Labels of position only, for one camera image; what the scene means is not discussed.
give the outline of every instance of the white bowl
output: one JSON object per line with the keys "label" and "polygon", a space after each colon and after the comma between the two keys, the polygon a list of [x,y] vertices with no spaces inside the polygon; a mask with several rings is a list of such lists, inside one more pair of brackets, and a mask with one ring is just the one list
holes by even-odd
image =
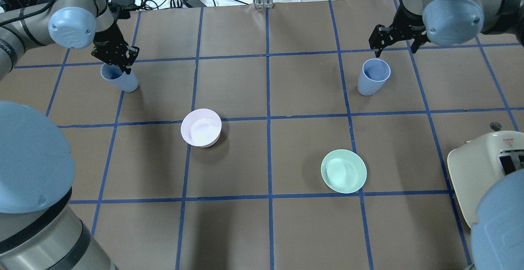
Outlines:
{"label": "white bowl", "polygon": [[180,126],[184,141],[196,147],[210,147],[220,138],[222,121],[219,115],[207,108],[190,112]]}

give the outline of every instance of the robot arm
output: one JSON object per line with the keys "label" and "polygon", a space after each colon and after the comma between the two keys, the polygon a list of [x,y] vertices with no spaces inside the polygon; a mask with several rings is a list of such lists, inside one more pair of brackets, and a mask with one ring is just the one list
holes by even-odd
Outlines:
{"label": "robot arm", "polygon": [[127,74],[139,52],[124,40],[105,0],[53,0],[0,14],[0,80],[27,50],[53,43],[67,48],[93,43],[94,57]]}
{"label": "robot arm", "polygon": [[414,39],[413,53],[424,43],[461,44],[478,33],[517,35],[524,44],[522,0],[400,0],[393,23],[377,25],[369,46],[380,56],[397,41]]}

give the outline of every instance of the cup rim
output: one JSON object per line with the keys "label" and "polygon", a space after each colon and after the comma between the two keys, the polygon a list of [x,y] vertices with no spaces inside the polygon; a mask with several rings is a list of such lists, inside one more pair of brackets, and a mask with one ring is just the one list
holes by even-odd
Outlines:
{"label": "cup rim", "polygon": [[[365,74],[364,67],[366,66],[366,63],[368,63],[368,61],[374,61],[374,60],[380,61],[381,63],[384,63],[388,67],[388,75],[386,76],[386,78],[384,78],[382,80],[373,80],[372,78],[370,78],[369,76],[367,76]],[[380,58],[370,58],[367,61],[365,61],[364,64],[362,65],[362,72],[364,73],[364,76],[366,76],[366,78],[368,80],[370,80],[370,81],[373,81],[373,82],[385,82],[391,76],[391,67],[389,67],[389,64],[386,63],[384,60],[382,60]]]}

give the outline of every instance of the light blue cup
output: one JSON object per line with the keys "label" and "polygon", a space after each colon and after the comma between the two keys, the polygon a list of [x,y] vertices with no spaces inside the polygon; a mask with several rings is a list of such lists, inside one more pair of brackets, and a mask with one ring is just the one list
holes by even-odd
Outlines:
{"label": "light blue cup", "polygon": [[132,92],[138,88],[138,79],[133,70],[131,70],[130,74],[126,74],[120,70],[120,67],[104,63],[100,69],[100,74],[104,80],[110,82],[124,92]]}
{"label": "light blue cup", "polygon": [[375,94],[391,75],[389,65],[379,58],[372,58],[362,65],[357,89],[364,96]]}
{"label": "light blue cup", "polygon": [[337,149],[327,154],[322,160],[320,173],[329,188],[342,194],[356,192],[367,178],[363,160],[347,149]]}

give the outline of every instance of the brown table surface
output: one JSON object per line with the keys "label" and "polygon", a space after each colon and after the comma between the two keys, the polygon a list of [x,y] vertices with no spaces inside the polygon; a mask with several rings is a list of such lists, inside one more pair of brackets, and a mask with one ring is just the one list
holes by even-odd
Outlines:
{"label": "brown table surface", "polygon": [[[28,52],[0,82],[62,128],[77,173],[71,207],[120,270],[459,270],[472,255],[448,177],[449,151],[498,121],[524,128],[524,49],[514,36],[406,42],[382,59],[371,97],[356,82],[395,0],[171,9],[120,20],[141,48],[140,87],[103,81],[90,48]],[[223,118],[190,148],[196,108]],[[322,181],[322,158],[351,149],[362,190]]]}

